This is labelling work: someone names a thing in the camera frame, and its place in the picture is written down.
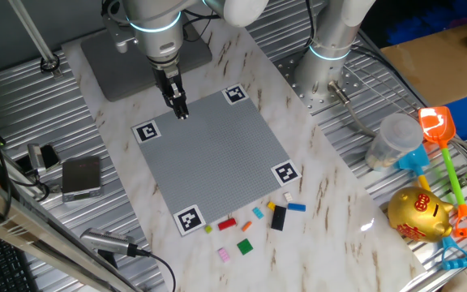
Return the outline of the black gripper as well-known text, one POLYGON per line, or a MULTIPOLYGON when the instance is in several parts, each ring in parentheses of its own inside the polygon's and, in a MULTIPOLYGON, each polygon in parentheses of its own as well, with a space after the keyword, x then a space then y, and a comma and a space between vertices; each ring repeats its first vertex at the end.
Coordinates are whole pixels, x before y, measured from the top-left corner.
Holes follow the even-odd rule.
POLYGON ((156 86, 161 90, 167 106, 174 111, 178 119, 187 119, 189 112, 186 104, 186 93, 182 86, 179 65, 155 67, 152 71, 156 86))

